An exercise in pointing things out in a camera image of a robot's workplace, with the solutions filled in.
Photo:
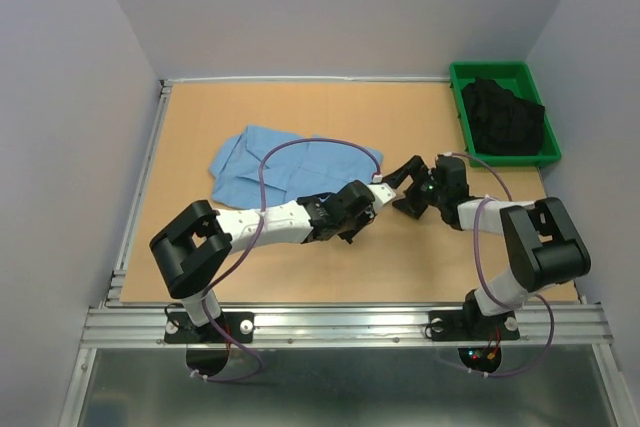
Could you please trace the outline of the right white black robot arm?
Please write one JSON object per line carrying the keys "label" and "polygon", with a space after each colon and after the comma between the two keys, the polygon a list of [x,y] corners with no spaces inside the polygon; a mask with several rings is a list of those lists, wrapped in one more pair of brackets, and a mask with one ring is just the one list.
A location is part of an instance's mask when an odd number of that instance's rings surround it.
{"label": "right white black robot arm", "polygon": [[429,168],[419,156],[381,179],[396,189],[409,185],[392,205],[418,219],[430,207],[458,231],[477,241],[482,232],[502,236],[508,257],[506,269],[487,280],[476,270],[478,288],[461,307],[432,311],[425,334],[434,341],[483,340],[499,334],[518,338],[515,313],[543,290],[571,282],[591,268],[588,250],[560,199],[498,201],[471,195],[466,167],[456,155],[440,155]]}

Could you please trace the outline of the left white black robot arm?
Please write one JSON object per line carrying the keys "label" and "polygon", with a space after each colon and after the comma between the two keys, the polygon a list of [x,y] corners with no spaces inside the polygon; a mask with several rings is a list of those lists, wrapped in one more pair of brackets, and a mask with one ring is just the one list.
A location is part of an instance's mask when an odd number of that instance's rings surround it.
{"label": "left white black robot arm", "polygon": [[222,310],[211,286],[226,258],[274,244],[307,244],[333,237],[351,242],[395,197],[387,185],[352,181],[337,193],[307,196],[265,210],[215,210],[191,203],[149,243],[169,295],[185,308],[188,329],[215,339]]}

